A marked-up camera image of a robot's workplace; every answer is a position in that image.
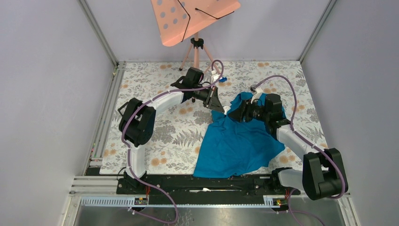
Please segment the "round white pin badge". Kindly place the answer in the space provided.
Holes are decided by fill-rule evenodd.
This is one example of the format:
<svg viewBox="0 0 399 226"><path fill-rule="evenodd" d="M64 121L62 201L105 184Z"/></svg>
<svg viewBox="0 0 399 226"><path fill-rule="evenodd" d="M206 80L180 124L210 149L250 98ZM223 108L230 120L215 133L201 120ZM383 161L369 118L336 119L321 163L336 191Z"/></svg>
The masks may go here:
<svg viewBox="0 0 399 226"><path fill-rule="evenodd" d="M231 109L230 106L227 106L227 105L223 106L223 113L224 113L225 115L227 115L227 113L230 111L230 109Z"/></svg>

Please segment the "blue t-shirt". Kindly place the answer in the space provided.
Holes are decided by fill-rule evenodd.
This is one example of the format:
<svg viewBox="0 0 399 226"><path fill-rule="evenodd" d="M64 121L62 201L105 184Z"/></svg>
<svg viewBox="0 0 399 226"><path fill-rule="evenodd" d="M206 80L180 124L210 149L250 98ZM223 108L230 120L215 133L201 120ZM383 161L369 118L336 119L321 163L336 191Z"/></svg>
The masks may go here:
<svg viewBox="0 0 399 226"><path fill-rule="evenodd" d="M194 177L228 178L268 167L269 162L284 151L262 121L237 122L212 110L202 141Z"/></svg>

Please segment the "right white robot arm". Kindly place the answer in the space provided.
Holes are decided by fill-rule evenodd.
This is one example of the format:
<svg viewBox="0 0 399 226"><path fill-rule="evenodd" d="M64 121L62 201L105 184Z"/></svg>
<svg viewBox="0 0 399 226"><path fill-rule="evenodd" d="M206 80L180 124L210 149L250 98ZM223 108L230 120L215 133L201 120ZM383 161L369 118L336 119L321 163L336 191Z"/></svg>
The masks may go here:
<svg viewBox="0 0 399 226"><path fill-rule="evenodd" d="M296 130L285 116L279 95L266 95L263 105L254 99L243 100L228 116L237 122L263 122L275 140L301 158L302 170L278 168L272 171L270 188L274 193L296 188L311 200L319 200L338 199L348 191L341 153L335 148L322 149Z"/></svg>

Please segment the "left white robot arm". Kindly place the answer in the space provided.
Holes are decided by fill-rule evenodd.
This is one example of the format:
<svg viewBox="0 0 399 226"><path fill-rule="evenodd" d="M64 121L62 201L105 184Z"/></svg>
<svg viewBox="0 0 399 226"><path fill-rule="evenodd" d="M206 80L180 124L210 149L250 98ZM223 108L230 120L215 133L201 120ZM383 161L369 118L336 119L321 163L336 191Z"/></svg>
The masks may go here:
<svg viewBox="0 0 399 226"><path fill-rule="evenodd" d="M203 79L204 73L191 67L185 76L171 84L171 89L145 101L132 98L118 109L122 116L119 124L121 140L128 147L123 177L132 192L139 194L145 190L146 181L142 178L146 174L145 145L153 135L155 119L160 113L193 98L202 101L205 108L223 114L229 111L230 107L222 106L215 85L221 75L212 82Z"/></svg>

